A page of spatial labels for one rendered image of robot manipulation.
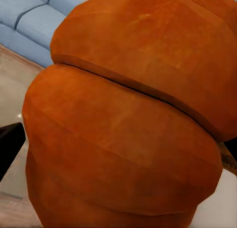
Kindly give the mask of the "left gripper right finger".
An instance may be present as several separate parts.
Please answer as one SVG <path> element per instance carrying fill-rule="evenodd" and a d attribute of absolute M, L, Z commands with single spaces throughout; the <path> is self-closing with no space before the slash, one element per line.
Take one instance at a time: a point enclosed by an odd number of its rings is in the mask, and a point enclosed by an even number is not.
<path fill-rule="evenodd" d="M 237 162 L 237 137 L 225 141 L 224 144 Z"/>

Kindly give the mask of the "pumpkin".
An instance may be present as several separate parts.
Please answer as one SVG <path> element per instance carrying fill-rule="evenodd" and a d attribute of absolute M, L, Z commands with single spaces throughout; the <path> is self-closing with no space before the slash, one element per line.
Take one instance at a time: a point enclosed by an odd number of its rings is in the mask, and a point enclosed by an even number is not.
<path fill-rule="evenodd" d="M 237 176 L 237 2 L 88 0 L 50 54 L 22 108 L 43 228 L 190 228 Z"/>

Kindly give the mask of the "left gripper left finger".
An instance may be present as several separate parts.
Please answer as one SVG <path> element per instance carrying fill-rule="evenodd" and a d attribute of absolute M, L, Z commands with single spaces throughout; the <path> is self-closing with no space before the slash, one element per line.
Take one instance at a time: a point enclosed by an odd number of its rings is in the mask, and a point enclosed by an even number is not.
<path fill-rule="evenodd" d="M 0 128 L 0 181 L 25 141 L 21 122 Z"/>

